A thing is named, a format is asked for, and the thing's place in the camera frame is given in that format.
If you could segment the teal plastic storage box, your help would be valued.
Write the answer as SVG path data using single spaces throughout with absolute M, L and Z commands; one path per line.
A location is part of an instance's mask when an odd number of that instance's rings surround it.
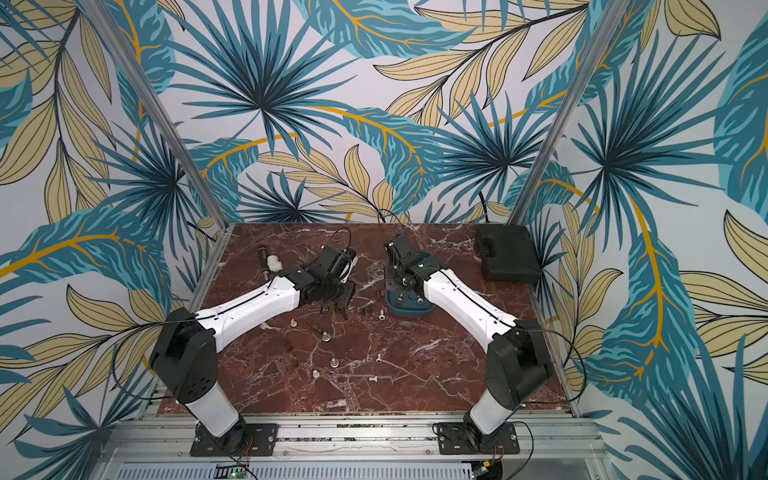
M 428 254 L 422 269 L 432 266 L 433 260 L 434 258 Z M 423 318 L 435 307 L 423 294 L 416 294 L 412 291 L 386 290 L 386 304 L 392 315 L 403 318 Z

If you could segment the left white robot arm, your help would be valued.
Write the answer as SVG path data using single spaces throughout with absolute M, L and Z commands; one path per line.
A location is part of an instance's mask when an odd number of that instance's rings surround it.
M 283 313 L 313 303 L 347 306 L 355 291 L 349 276 L 356 261 L 354 249 L 327 245 L 313 261 L 284 269 L 226 303 L 195 313 L 173 311 L 149 357 L 151 369 L 216 445 L 241 450 L 248 443 L 246 423 L 219 384 L 218 354 Z

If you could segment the white pipe elbow fitting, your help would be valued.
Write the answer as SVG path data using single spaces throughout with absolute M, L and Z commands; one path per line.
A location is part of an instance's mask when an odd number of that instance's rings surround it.
M 283 269 L 283 264 L 277 255 L 268 255 L 266 261 L 271 272 L 277 273 Z

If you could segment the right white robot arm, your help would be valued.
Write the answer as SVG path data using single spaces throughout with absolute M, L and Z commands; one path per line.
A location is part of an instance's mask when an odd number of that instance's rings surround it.
M 544 332 L 535 320 L 522 321 L 494 306 L 443 262 L 417 251 L 408 235 L 395 236 L 384 248 L 396 287 L 448 313 L 486 353 L 486 389 L 464 424 L 475 441 L 489 439 L 554 376 Z

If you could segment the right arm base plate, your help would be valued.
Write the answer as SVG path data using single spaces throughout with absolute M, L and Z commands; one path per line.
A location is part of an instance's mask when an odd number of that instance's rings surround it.
M 440 422 L 431 426 L 441 455 L 513 455 L 520 446 L 511 423 L 504 423 L 491 434 L 483 434 L 465 422 Z

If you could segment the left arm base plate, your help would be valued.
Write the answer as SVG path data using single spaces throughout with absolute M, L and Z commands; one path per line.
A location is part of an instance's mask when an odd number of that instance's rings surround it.
M 191 457 L 269 457 L 273 454 L 279 426 L 274 423 L 238 422 L 221 437 L 202 424 L 195 427 Z

